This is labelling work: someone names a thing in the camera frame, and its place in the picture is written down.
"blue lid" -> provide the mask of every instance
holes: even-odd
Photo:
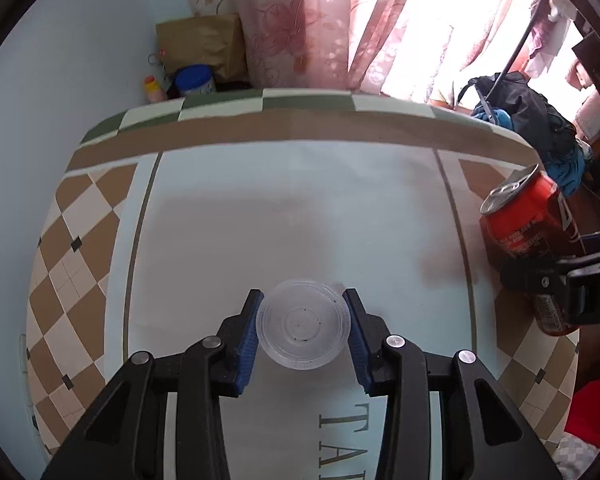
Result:
[[[193,90],[207,83],[213,77],[207,65],[191,65],[183,68],[176,76],[176,86],[181,92]]]

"jar with blue lid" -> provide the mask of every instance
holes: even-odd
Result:
[[[184,67],[175,79],[180,95],[211,94],[216,91],[214,75],[207,65]]]

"blue gripper pad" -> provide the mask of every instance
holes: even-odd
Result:
[[[370,352],[362,337],[362,330],[360,330],[360,324],[356,317],[356,313],[348,301],[347,306],[349,307],[349,312],[351,314],[351,331],[349,332],[349,351],[351,353],[351,360],[353,361],[353,368],[356,371],[358,383],[365,389],[365,393],[368,394],[372,382],[369,370]]]
[[[257,305],[251,311],[249,320],[242,334],[240,346],[236,354],[237,358],[237,373],[235,377],[235,387],[238,395],[244,391],[249,380],[251,379],[251,371],[253,370],[253,362],[256,359],[256,350],[258,349],[258,332],[256,331],[256,314],[262,302],[263,295],[260,294]]]

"checkered fabric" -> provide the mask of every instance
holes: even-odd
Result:
[[[120,215],[136,165],[66,177],[43,227],[27,307],[34,423],[53,453],[104,387],[104,314]]]
[[[554,452],[554,460],[564,480],[576,480],[593,463],[599,452],[593,444],[565,433]]]
[[[202,117],[258,113],[275,108],[392,112],[476,125],[475,119],[462,114],[454,114],[442,108],[398,99],[378,98],[378,96],[352,94],[351,92],[337,90],[267,88],[264,90],[190,95],[186,98],[133,108],[94,126],[84,136],[80,146],[97,144],[120,133],[157,126],[158,124]],[[495,128],[489,123],[481,124],[485,127]]]
[[[461,160],[469,189],[484,200],[507,175],[502,168]],[[499,280],[494,244],[483,233],[488,259],[495,271],[496,344],[506,364],[498,382],[519,407],[549,452],[553,452],[569,413],[576,380],[578,332],[562,337],[544,334],[534,319],[530,298],[509,292]]]

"red fabric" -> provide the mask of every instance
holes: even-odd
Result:
[[[600,448],[600,380],[573,396],[564,431]]]

